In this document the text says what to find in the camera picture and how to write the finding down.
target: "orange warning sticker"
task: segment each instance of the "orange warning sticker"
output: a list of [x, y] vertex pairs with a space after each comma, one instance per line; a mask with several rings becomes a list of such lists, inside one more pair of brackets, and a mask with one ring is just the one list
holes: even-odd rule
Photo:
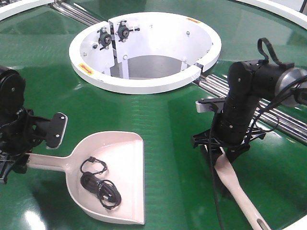
[[194, 18], [187, 18], [188, 20], [192, 21], [192, 22], [195, 22], [195, 23], [201, 23], [200, 21], [194, 19]]
[[93, 71], [91, 68], [89, 68], [87, 65], [81, 63], [81, 64], [79, 64], [78, 66], [79, 66], [81, 69], [83, 69], [83, 71], [86, 72], [88, 75], [94, 74], [94, 71]]

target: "silver pipe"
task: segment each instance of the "silver pipe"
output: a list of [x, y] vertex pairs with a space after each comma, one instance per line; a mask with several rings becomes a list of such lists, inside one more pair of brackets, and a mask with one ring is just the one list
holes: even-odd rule
[[62, 2], [60, 6], [63, 6], [65, 9], [71, 11], [72, 13], [78, 15], [79, 17], [86, 19], [87, 21], [91, 22], [93, 25], [101, 22], [100, 20], [94, 18], [93, 16], [87, 14], [86, 12], [83, 12], [78, 8], [75, 8], [65, 2]]
[[70, 18], [73, 18], [75, 19], [76, 21], [79, 21], [85, 25], [88, 25], [88, 26], [91, 26], [93, 24], [91, 24], [89, 21], [85, 20], [85, 19], [82, 19], [80, 17], [78, 17], [77, 15], [73, 14], [72, 12], [70, 11], [67, 11], [65, 10], [64, 8], [60, 7], [57, 3], [53, 3], [51, 5], [55, 10], [59, 11], [60, 13], [64, 14], [65, 16], [68, 16]]
[[[210, 92], [214, 92], [215, 95], [219, 96], [219, 97], [224, 97], [225, 94], [220, 93], [218, 91], [216, 91], [216, 89], [213, 86], [210, 86], [208, 84], [203, 84], [202, 82], [200, 82], [200, 87], [210, 91]], [[261, 116], [262, 121], [264, 121], [267, 124], [270, 124], [272, 126], [276, 126], [277, 125], [277, 119], [275, 116], [270, 115], [270, 114], [263, 114]], [[288, 133], [290, 136], [295, 137], [296, 139], [302, 141], [302, 142], [306, 142], [307, 140], [307, 134], [304, 132], [300, 132], [300, 130], [295, 129], [291, 124], [283, 121], [280, 119], [279, 122], [279, 126], [278, 128], [280, 130], [282, 130], [285, 133]]]
[[[217, 76], [214, 76], [212, 75], [214, 78], [206, 78], [204, 79], [205, 81], [208, 81], [212, 84], [215, 84], [217, 85], [217, 87], [221, 87], [223, 88], [224, 90], [229, 91], [229, 87], [228, 87], [228, 84], [226, 83], [226, 81], [223, 81], [222, 79], [218, 78]], [[263, 106], [263, 107], [266, 107], [268, 105], [268, 103], [266, 103], [264, 100], [261, 100], [260, 101], [260, 105]], [[298, 129], [302, 129], [304, 130], [305, 132], [307, 132], [307, 125], [300, 121], [300, 120], [297, 120], [295, 119], [294, 117], [274, 108], [272, 110], [269, 111], [269, 113], [275, 115], [275, 116], [278, 116], [278, 117], [281, 117], [283, 120], [286, 120], [290, 123], [293, 123], [293, 125], [295, 127], [297, 127]]]
[[[227, 82], [213, 75], [209, 75], [208, 77], [200, 77], [199, 86], [218, 97], [226, 97], [229, 91]], [[263, 106], [267, 105], [267, 103], [265, 102], [261, 102], [261, 104]], [[276, 126], [276, 115], [280, 118], [279, 126], [277, 127], [279, 130], [287, 133], [288, 135], [301, 141], [302, 143], [307, 144], [306, 124], [301, 121], [298, 121], [297, 119], [289, 116], [288, 114], [274, 109], [271, 114], [263, 114], [261, 116], [261, 120], [269, 125]]]

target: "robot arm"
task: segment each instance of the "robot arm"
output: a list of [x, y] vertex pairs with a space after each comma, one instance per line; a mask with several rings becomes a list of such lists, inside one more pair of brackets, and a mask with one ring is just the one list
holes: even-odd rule
[[[275, 64], [269, 63], [262, 43], [267, 46]], [[232, 153], [227, 152], [227, 157], [232, 154], [236, 158], [248, 150], [252, 132], [264, 138], [265, 134], [255, 129], [254, 124], [249, 128], [261, 98], [271, 103], [259, 110], [260, 115], [280, 104], [289, 107], [307, 104], [307, 70], [296, 68], [294, 63], [280, 62], [266, 38], [259, 39], [258, 50], [264, 59], [240, 61], [231, 65], [228, 71], [229, 92], [222, 103], [215, 103], [214, 99], [197, 102], [199, 110], [206, 107], [206, 111], [212, 111], [208, 104], [219, 107], [210, 130], [215, 140], [213, 144], [231, 150]], [[195, 146], [207, 145], [208, 134], [209, 130], [195, 135]]]
[[24, 108], [25, 79], [15, 70], [0, 66], [0, 184], [7, 183], [11, 170], [25, 173], [26, 152], [43, 140], [57, 148], [63, 139], [67, 117], [56, 113], [47, 119]]

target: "pink dustpan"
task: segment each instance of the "pink dustpan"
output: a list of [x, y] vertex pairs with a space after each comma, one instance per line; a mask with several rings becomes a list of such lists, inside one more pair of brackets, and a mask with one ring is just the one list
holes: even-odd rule
[[[89, 216], [117, 224], [144, 224], [144, 147], [136, 133], [108, 131], [84, 138], [67, 157], [29, 153], [28, 166], [36, 169], [62, 171], [66, 174], [68, 191], [77, 205]], [[99, 179], [111, 180], [122, 201], [112, 210], [104, 208], [95, 194], [80, 183], [80, 165], [93, 156], [104, 161], [108, 170]], [[99, 163], [86, 164], [84, 170], [98, 172]]]

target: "green conveyor belt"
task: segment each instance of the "green conveyor belt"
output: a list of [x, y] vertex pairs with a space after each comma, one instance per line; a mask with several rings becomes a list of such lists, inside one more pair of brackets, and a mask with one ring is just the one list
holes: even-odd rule
[[[261, 58], [257, 39], [267, 37], [282, 61], [307, 68], [307, 31], [274, 14], [231, 0], [77, 1], [102, 20], [132, 12], [171, 12], [196, 18], [221, 37], [218, 63], [208, 72], [227, 74], [234, 61]], [[66, 156], [98, 131], [132, 131], [145, 143], [146, 224], [100, 222], [71, 199], [62, 172], [28, 169], [9, 174], [0, 187], [0, 230], [217, 230], [210, 171], [190, 137], [209, 128], [212, 114], [198, 114], [195, 101], [210, 96], [194, 84], [154, 95], [107, 92], [72, 69], [68, 48], [85, 25], [42, 6], [0, 22], [0, 64], [26, 78], [25, 107], [69, 117], [62, 145], [33, 152]], [[285, 109], [306, 119], [306, 107]], [[306, 146], [276, 131], [256, 140], [233, 164], [241, 186], [272, 229], [307, 213]], [[219, 196], [225, 229], [251, 229], [236, 202]], [[25, 215], [37, 217], [35, 228]]]

